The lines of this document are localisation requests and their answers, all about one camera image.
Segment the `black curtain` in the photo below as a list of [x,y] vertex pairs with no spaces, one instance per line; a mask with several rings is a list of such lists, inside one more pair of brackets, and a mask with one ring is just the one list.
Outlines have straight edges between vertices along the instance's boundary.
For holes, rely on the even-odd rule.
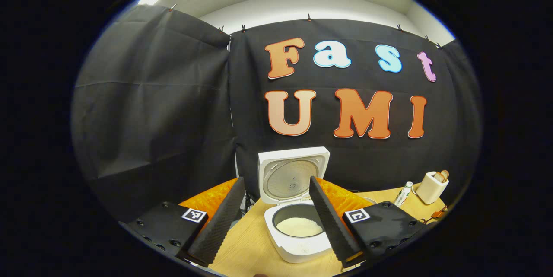
[[136,6],[91,48],[75,84],[73,145],[117,220],[235,177],[228,43],[185,13]]
[[[305,46],[298,48],[295,72],[270,80],[269,53],[265,46],[299,37]],[[338,41],[345,45],[352,61],[347,68],[317,66],[313,61],[316,43]],[[378,64],[377,45],[390,45],[400,53],[402,70],[385,72]],[[344,188],[359,191],[400,187],[417,183],[429,171],[447,169],[451,182],[443,197],[446,202],[460,191],[472,173],[482,135],[482,116],[473,114],[479,100],[472,69],[458,44],[444,51],[424,38],[395,28],[343,19],[296,20],[247,29],[232,34],[230,46],[230,96],[237,133],[237,167],[246,187],[259,198],[257,153],[300,147],[325,146],[331,153],[325,179]],[[430,82],[417,54],[425,52],[432,60],[436,81]],[[352,88],[365,106],[376,91],[393,94],[389,111],[388,139],[370,139],[367,133],[349,139],[334,137],[340,119],[340,100],[334,92]],[[293,94],[300,89],[314,90],[310,129],[298,136],[280,135],[268,122],[264,94],[282,90],[284,116],[289,124],[299,118],[299,103]],[[413,119],[411,96],[424,96],[424,136],[407,136]]]
[[458,108],[454,152],[450,163],[460,173],[451,175],[450,184],[440,196],[446,203],[455,200],[462,186],[468,185],[480,154],[484,111],[480,84],[461,43],[454,40],[439,50],[451,74]]

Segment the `inner pot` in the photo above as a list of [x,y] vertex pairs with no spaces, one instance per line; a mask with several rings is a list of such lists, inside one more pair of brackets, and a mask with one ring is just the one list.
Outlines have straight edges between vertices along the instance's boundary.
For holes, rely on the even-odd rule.
[[280,210],[278,210],[273,216],[273,226],[282,234],[298,238],[308,238],[324,233],[324,229],[319,233],[311,236],[293,236],[288,233],[282,232],[276,227],[280,222],[289,218],[306,218],[316,222],[317,225],[322,227],[321,219],[318,217],[317,210],[312,204],[290,204]]

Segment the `wooden table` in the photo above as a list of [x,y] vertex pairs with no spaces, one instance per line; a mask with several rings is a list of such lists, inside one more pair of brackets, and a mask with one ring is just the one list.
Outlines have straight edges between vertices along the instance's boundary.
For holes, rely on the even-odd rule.
[[[420,183],[413,185],[415,192],[419,185]],[[402,188],[362,192],[357,195],[376,202],[393,202]],[[258,200],[229,230],[209,269],[229,277],[253,277],[255,274],[265,274],[269,277],[330,277],[342,273],[342,263],[338,261],[334,252],[328,252],[305,263],[292,264],[284,261],[271,243],[265,224],[265,211],[274,206]],[[431,214],[444,206],[440,199],[427,205],[418,196],[410,194],[401,209],[418,220],[428,220]]]

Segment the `open lid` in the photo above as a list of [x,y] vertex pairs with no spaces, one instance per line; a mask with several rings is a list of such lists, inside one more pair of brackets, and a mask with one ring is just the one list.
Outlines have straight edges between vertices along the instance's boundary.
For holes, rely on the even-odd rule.
[[324,177],[329,158],[330,152],[324,147],[259,153],[261,200],[280,204],[308,196],[310,178]]

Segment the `plastic bottle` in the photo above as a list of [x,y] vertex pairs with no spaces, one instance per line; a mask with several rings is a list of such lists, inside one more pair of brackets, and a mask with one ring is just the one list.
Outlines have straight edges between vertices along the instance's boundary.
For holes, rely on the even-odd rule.
[[401,205],[405,202],[407,196],[409,196],[409,193],[411,193],[411,186],[413,186],[412,182],[405,183],[405,186],[403,187],[403,189],[401,189],[399,194],[397,194],[397,197],[394,200],[394,204],[396,206],[401,207]]

